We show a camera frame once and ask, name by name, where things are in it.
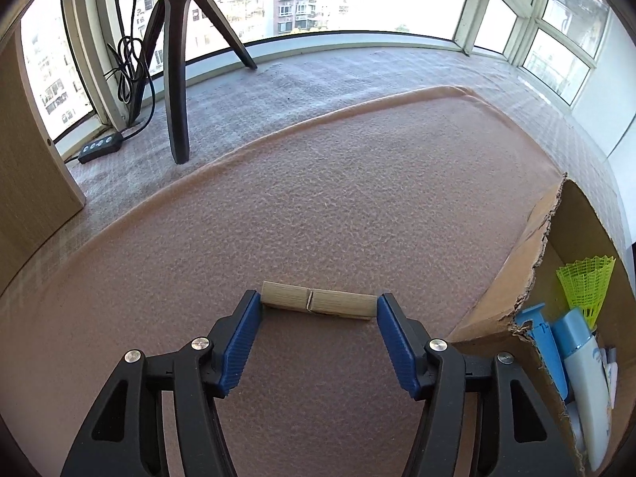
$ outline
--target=blue gripper pad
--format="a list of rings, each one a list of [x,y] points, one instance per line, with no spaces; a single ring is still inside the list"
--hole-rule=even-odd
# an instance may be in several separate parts
[[[239,384],[240,376],[243,374],[249,352],[256,338],[256,332],[258,332],[261,323],[261,310],[261,296],[255,293],[225,349],[223,374],[219,379],[219,389],[225,396]]]
[[[399,384],[411,398],[416,398],[421,386],[417,379],[415,354],[384,296],[378,298],[377,321]]]

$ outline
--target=peach cloth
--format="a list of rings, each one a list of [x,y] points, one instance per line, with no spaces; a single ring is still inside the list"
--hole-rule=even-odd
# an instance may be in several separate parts
[[[265,279],[391,290],[443,337],[559,178],[511,119],[458,87],[265,136],[111,224],[0,327],[0,412],[43,477],[59,475],[127,350],[179,349]],[[266,310],[217,407],[239,477],[394,477],[422,404],[400,389],[375,321]]]

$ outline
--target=wooden block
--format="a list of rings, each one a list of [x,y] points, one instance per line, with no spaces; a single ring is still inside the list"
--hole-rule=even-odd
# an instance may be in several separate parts
[[[274,308],[308,312],[307,303],[310,294],[311,290],[306,287],[264,281],[261,290],[261,303]]]
[[[309,311],[351,319],[371,319],[377,313],[377,296],[312,289]]]

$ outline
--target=white bottle with blue cap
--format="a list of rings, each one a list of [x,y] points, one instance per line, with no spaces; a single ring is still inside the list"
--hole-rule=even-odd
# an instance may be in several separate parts
[[[556,321],[552,334],[574,391],[589,466],[596,471],[612,430],[612,406],[599,345],[578,308]]]

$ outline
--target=black tripod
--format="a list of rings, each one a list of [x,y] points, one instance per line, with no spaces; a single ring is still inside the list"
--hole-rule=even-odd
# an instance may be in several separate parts
[[[186,29],[188,11],[192,0],[158,0],[145,29],[143,54],[146,66],[150,66],[157,40],[163,31],[163,87],[165,91],[165,111],[168,120],[168,134],[173,158],[177,164],[190,158],[188,138],[188,114],[186,111]],[[230,27],[214,0],[194,0],[203,14],[216,27],[238,58],[248,68],[256,69],[256,63],[243,43]],[[147,77],[142,63],[138,63],[135,82],[132,84],[128,104],[128,126],[139,116]]]

